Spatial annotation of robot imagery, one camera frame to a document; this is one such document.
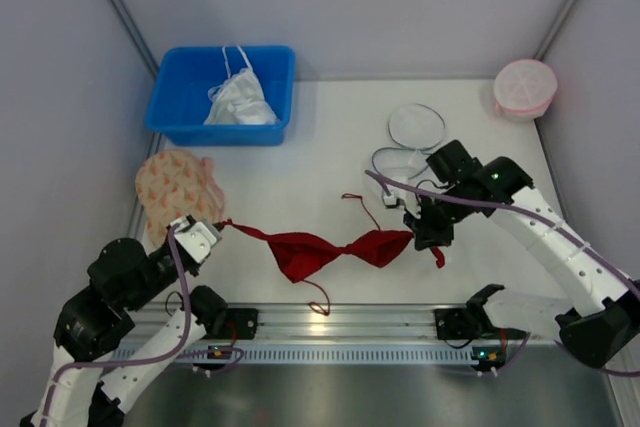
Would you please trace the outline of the red bra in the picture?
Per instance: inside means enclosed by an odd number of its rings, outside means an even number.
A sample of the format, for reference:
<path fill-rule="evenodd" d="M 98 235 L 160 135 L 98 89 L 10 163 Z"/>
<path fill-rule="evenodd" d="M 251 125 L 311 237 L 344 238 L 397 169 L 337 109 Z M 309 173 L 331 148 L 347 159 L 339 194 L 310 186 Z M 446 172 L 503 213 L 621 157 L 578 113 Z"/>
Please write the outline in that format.
<path fill-rule="evenodd" d="M 384 230 L 379 223 L 355 241 L 336 246 L 308 232 L 284 232 L 267 234 L 255 227 L 241 225 L 231 219 L 218 223 L 220 228 L 230 226 L 243 234 L 265 242 L 271 251 L 279 271 L 293 284 L 303 283 L 319 290 L 325 303 L 308 303 L 316 314 L 327 317 L 331 314 L 331 300 L 326 290 L 310 280 L 310 277 L 341 256 L 352 256 L 376 267 L 384 268 L 394 261 L 409 244 L 417 239 L 416 234 L 403 230 Z"/>

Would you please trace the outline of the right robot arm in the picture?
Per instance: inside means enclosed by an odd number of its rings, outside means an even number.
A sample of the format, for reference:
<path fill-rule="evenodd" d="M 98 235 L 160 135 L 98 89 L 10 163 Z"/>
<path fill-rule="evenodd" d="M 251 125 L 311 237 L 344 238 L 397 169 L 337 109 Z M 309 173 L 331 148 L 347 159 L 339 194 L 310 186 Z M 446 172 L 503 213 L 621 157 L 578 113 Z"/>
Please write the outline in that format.
<path fill-rule="evenodd" d="M 602 368 L 638 335 L 638 282 L 571 229 L 518 164 L 507 157 L 482 164 L 457 140 L 426 163 L 446 190 L 418 191 L 418 215 L 405 214 L 416 249 L 450 246 L 455 225 L 481 213 L 518 241 L 564 293 L 551 298 L 489 284 L 461 311 L 470 338 L 519 330 L 552 339 L 584 365 Z"/>

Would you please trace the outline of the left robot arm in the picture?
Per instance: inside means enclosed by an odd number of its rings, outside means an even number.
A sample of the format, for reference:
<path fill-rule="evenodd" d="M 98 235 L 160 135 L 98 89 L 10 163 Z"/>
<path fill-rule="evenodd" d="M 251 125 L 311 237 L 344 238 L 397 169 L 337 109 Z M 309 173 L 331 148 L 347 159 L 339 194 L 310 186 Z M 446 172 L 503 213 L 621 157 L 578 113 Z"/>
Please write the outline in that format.
<path fill-rule="evenodd" d="M 54 330 L 53 364 L 38 409 L 23 426 L 120 426 L 146 388 L 195 342 L 218 333 L 227 304 L 211 288 L 184 289 L 183 305 L 125 361 L 112 356 L 133 329 L 131 312 L 174 281 L 196 275 L 220 238 L 175 234 L 147 254 L 122 238 L 89 267 L 90 282 L 70 300 Z"/>

